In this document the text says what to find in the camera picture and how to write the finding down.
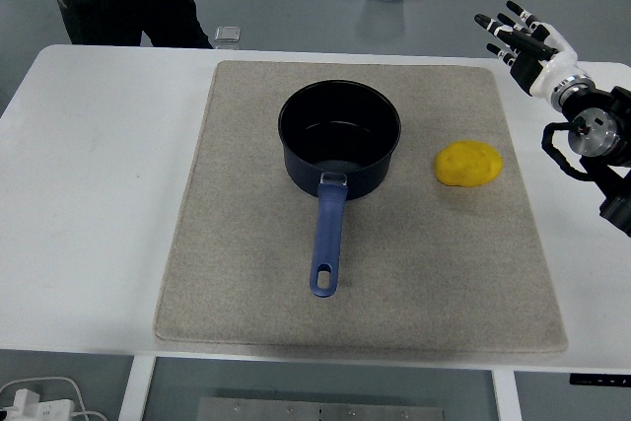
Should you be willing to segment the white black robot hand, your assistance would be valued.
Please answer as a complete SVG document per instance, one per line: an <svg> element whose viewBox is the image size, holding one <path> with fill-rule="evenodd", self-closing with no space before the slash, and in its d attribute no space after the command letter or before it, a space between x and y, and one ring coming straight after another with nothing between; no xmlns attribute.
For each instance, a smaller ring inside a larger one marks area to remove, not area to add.
<svg viewBox="0 0 631 421"><path fill-rule="evenodd" d="M549 99L553 88L577 75L578 55L550 24L519 4L509 1L513 17L474 16L475 23L501 44L489 43L487 50L502 61L520 88L532 97Z"/></svg>

